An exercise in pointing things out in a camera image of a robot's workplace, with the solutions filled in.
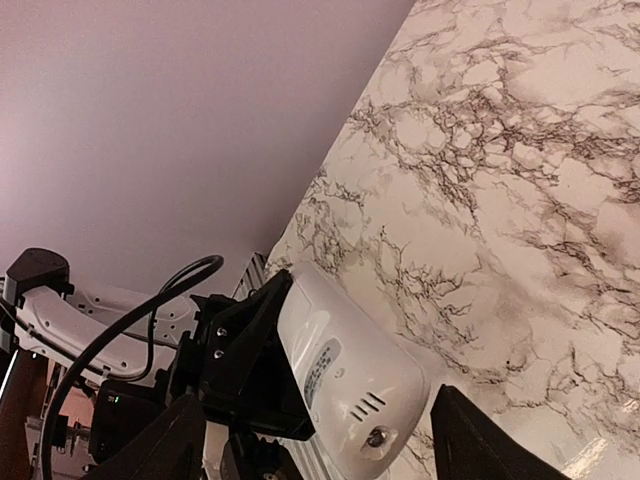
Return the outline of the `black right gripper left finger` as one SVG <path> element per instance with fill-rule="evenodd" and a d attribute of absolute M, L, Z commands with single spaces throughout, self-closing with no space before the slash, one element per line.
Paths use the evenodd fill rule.
<path fill-rule="evenodd" d="M 203 408 L 185 394 L 124 449 L 94 469 L 104 480 L 198 479 L 206 432 Z"/>

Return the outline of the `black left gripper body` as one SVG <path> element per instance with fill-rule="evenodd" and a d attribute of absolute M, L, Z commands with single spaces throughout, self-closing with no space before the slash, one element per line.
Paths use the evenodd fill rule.
<path fill-rule="evenodd" d="M 204 346 L 195 339 L 200 331 L 197 319 L 200 311 L 199 307 L 195 331 L 181 336 L 174 360 L 167 369 L 156 374 L 154 386 L 137 386 L 120 381 L 107 381 L 101 386 L 89 442 L 89 451 L 98 463 L 105 462 L 124 449 L 180 396 L 191 394 L 200 402 L 197 387 L 203 366 Z M 279 478 L 280 446 L 272 436 L 214 424 L 227 427 L 229 435 L 220 461 L 222 478 Z"/>

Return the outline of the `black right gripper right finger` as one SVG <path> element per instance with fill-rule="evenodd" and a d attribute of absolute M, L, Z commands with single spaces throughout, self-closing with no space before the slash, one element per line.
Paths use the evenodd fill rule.
<path fill-rule="evenodd" d="M 566 478 L 556 468 L 514 441 L 454 386 L 440 386 L 430 418 L 439 479 Z"/>

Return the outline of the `white remote control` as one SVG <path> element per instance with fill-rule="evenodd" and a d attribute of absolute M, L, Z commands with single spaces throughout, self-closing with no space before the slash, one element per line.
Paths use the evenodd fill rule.
<path fill-rule="evenodd" d="M 406 352 L 324 272 L 289 269 L 278 335 L 328 457 L 346 479 L 376 479 L 421 419 L 429 382 Z"/>

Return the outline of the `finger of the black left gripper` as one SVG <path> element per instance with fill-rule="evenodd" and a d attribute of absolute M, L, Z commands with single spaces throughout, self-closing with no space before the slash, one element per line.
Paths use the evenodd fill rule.
<path fill-rule="evenodd" d="M 204 357 L 197 390 L 209 421 L 294 440 L 315 433 L 277 332 L 292 285 L 282 270 L 244 300 L 199 299 L 195 339 Z"/>

